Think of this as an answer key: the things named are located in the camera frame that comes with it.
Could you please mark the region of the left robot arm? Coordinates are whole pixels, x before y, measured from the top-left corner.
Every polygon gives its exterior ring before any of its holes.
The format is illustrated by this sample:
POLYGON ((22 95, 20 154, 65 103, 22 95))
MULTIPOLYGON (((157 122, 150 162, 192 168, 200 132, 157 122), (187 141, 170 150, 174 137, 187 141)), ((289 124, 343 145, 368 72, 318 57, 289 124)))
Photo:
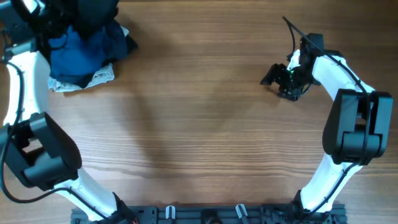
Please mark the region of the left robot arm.
POLYGON ((43 197, 67 198, 93 223, 136 223, 137 217, 84 170, 77 145, 48 113, 48 92, 114 78, 113 63, 137 48, 117 14, 115 0, 1 2, 1 63, 10 76, 1 167, 43 197))

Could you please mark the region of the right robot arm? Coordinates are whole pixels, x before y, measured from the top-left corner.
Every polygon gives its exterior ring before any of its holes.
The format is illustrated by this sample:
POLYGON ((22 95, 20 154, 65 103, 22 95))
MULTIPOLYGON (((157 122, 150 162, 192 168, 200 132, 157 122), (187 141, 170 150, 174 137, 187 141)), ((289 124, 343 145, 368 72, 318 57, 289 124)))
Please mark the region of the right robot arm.
POLYGON ((386 150, 393 99, 355 75, 336 50, 296 50, 288 65, 273 64, 261 85, 279 85, 278 95, 296 101, 312 85, 321 85, 333 100, 323 134, 323 158, 300 189, 290 216, 305 219, 329 212, 349 179, 386 150))

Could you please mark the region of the black polo shirt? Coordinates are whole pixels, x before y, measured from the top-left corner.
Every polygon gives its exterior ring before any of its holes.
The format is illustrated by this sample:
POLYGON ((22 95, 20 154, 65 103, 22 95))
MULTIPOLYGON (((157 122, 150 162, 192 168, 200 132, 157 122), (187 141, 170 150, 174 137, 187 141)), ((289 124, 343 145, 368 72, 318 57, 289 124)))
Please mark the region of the black polo shirt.
POLYGON ((118 0, 44 1, 45 35, 59 38, 72 29, 87 39, 116 17, 118 3, 118 0))

